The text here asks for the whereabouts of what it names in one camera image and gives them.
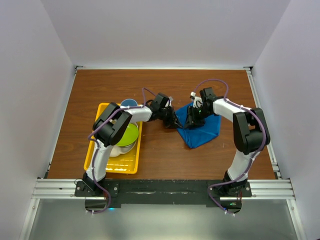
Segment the blue cloth napkin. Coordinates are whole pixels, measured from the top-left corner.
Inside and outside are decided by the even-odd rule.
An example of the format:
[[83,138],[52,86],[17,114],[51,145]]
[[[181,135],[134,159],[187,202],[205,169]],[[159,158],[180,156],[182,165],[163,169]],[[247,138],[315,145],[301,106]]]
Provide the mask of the blue cloth napkin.
[[178,128],[177,132],[189,148],[195,149],[220,135],[221,119],[219,115],[210,115],[205,119],[204,126],[193,129]]

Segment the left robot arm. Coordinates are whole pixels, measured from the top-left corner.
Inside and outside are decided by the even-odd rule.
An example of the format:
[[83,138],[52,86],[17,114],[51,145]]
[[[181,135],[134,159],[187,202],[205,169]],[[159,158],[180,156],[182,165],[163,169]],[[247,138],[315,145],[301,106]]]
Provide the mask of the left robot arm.
[[124,136],[129,124],[136,122],[163,121],[168,129],[182,129],[171,98],[158,93],[153,100],[145,101],[136,106],[120,106],[111,102],[93,124],[92,133],[88,139],[94,142],[90,165],[83,174],[84,189],[92,196],[106,195],[103,187],[106,177],[106,167],[112,149]]

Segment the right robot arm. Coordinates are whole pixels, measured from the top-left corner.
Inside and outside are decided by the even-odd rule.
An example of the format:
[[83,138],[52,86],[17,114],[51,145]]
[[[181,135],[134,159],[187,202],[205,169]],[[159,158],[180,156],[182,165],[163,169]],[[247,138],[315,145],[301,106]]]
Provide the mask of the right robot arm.
[[231,166],[221,182],[210,186],[220,194],[235,196],[248,181],[248,173],[256,156],[270,143],[270,134],[261,108],[248,108],[216,96],[211,87],[190,93],[193,105],[186,111],[185,129],[195,129],[205,124],[209,116],[221,116],[232,122],[233,142],[236,152]]

